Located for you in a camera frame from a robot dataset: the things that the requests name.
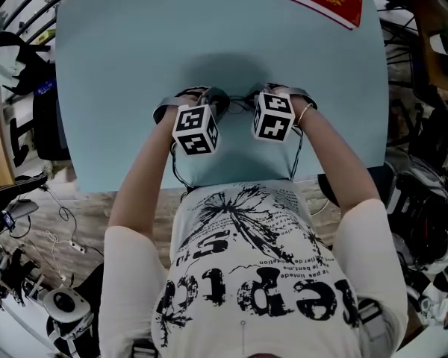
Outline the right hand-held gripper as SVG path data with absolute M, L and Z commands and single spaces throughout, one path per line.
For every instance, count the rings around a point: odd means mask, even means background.
M 254 138 L 264 141 L 284 142 L 296 121 L 296 114 L 291 102 L 292 96 L 305 99 L 308 106 L 317 109 L 315 100 L 303 89 L 292 89 L 291 96 L 274 95 L 272 90 L 278 84 L 255 84 L 246 95 L 246 102 L 254 104 L 252 134 Z

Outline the person's left hand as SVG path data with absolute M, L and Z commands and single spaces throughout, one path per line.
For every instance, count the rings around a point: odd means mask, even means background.
M 175 106 L 188 106 L 188 107 L 196 107 L 200 105 L 200 98 L 202 96 L 201 91 L 191 91 L 186 92 L 183 95 L 175 97 L 174 105 Z

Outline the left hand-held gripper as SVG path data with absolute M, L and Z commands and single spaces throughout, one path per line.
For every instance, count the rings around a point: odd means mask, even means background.
M 175 97 L 191 91 L 201 91 L 200 105 L 196 107 L 175 106 Z M 175 123 L 172 137 L 188 156 L 213 154 L 220 144 L 220 132 L 217 127 L 230 105 L 229 96 L 217 87 L 191 87 L 173 97 L 165 98 L 155 108 L 153 119 L 161 122 L 165 113 L 175 107 Z

